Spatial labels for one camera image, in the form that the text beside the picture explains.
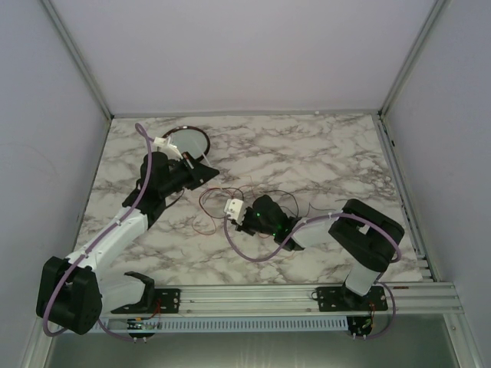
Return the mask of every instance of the black rim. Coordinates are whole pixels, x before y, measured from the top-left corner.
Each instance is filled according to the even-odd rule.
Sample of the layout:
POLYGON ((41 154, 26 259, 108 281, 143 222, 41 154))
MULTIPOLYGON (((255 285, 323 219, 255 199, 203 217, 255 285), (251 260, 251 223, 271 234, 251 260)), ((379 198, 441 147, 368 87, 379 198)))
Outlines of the black rim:
MULTIPOLYGON (((205 156, 208 154, 209 152, 209 148, 211 147, 211 142, 209 141, 209 137, 208 137, 208 134, 206 134, 203 130, 201 130, 200 128, 196 128, 195 126, 178 126, 177 128, 173 128, 171 130, 169 130, 167 133, 165 133, 162 138, 167 138, 170 134, 172 133, 175 133, 175 132, 179 132, 180 130, 188 130, 188 129, 191 129, 191 130, 196 130, 198 132, 200 132, 202 135, 205 136, 206 138, 206 149, 205 149, 205 156)), ((201 161, 202 159, 204 159, 205 157, 203 155, 201 155, 200 157, 193 157, 196 161, 201 161)))

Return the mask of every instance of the black mounting plate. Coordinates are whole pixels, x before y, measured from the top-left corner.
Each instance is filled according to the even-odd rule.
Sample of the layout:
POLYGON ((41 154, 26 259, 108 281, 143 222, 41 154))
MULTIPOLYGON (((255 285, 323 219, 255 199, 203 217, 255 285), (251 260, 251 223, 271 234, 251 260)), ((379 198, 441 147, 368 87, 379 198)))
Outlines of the black mounting plate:
MULTIPOLYGON (((317 303, 320 312, 348 312, 353 311, 344 301, 341 286, 317 287, 317 303)), ((357 311, 367 311, 371 309, 370 302, 375 306, 376 311, 386 311, 389 307, 385 297, 384 288, 372 286, 368 294, 363 297, 363 303, 359 304, 357 311)))
POLYGON ((111 311, 112 314, 152 314, 155 312, 157 301, 160 299, 160 313, 161 314, 177 314, 179 313, 179 306, 181 302, 181 290, 180 289, 155 289, 153 302, 147 310, 141 310, 133 305, 125 305, 121 308, 117 308, 111 311))

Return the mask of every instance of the ribbed metal strip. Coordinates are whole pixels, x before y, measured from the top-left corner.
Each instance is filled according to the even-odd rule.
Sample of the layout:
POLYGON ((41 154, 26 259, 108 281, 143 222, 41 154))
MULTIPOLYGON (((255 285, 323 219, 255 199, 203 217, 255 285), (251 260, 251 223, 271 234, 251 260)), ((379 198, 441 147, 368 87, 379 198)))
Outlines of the ribbed metal strip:
MULTIPOLYGON (((113 332, 127 333, 122 329, 124 320, 103 319, 102 322, 113 332)), ((344 331, 348 329, 346 317, 193 317, 153 318, 139 322, 156 333, 227 333, 227 332, 300 332, 300 331, 344 331)), ((97 324, 90 333, 101 333, 97 324)))

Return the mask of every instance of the marble table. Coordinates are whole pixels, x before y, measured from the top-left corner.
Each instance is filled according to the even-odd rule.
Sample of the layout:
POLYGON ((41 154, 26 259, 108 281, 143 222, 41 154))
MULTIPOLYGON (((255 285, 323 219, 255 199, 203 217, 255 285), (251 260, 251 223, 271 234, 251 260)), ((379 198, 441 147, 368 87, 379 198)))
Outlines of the marble table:
MULTIPOLYGON (((357 198, 404 225, 397 193, 381 151, 370 115, 278 115, 246 117, 184 117, 119 119, 110 128, 77 246, 89 241, 120 209, 120 204, 139 177, 146 154, 143 138, 134 124, 140 122, 151 136, 172 127, 190 125, 205 130, 212 143, 208 159, 220 170, 217 180, 193 192, 186 191, 174 207, 165 211, 145 235, 115 260, 107 274, 138 271, 157 285, 283 284, 342 282, 353 258, 329 235, 325 244, 304 251, 281 251, 271 261, 250 263, 229 246, 221 220, 213 224, 199 209, 198 197, 206 187, 246 186, 245 200, 273 189, 291 192, 300 215, 309 217, 340 209, 357 198)), ((288 195, 269 193, 296 212, 288 195)), ((217 216, 226 197, 206 203, 217 216)), ((277 244, 271 238, 235 232, 235 243, 250 257, 267 255, 277 244)), ((402 261, 391 265, 385 281, 420 281, 417 258, 405 235, 400 244, 402 261)))

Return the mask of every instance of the round object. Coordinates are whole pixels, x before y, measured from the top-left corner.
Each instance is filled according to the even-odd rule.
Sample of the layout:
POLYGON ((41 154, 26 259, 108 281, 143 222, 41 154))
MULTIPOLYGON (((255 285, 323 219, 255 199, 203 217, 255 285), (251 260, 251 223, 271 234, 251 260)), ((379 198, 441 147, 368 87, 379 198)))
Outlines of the round object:
POLYGON ((207 155, 211 146, 206 133, 194 126, 178 126, 169 130, 162 138, 168 136, 172 137, 172 144, 177 146, 181 153, 188 152, 196 161, 204 159, 203 154, 207 155))

